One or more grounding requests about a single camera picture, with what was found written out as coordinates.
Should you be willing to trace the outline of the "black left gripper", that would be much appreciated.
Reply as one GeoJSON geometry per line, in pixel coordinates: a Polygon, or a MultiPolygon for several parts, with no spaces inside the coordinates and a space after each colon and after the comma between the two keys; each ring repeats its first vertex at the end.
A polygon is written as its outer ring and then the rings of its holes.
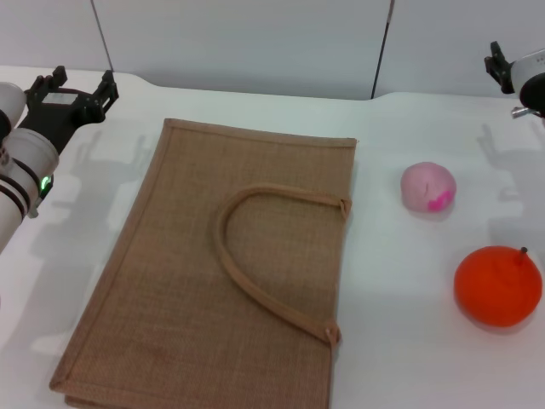
{"type": "Polygon", "coordinates": [[[77,129],[93,122],[103,122],[107,111],[118,99],[113,71],[104,72],[93,94],[63,88],[67,81],[64,66],[52,75],[38,77],[26,91],[27,112],[18,125],[33,130],[49,141],[61,154],[77,129]]]}

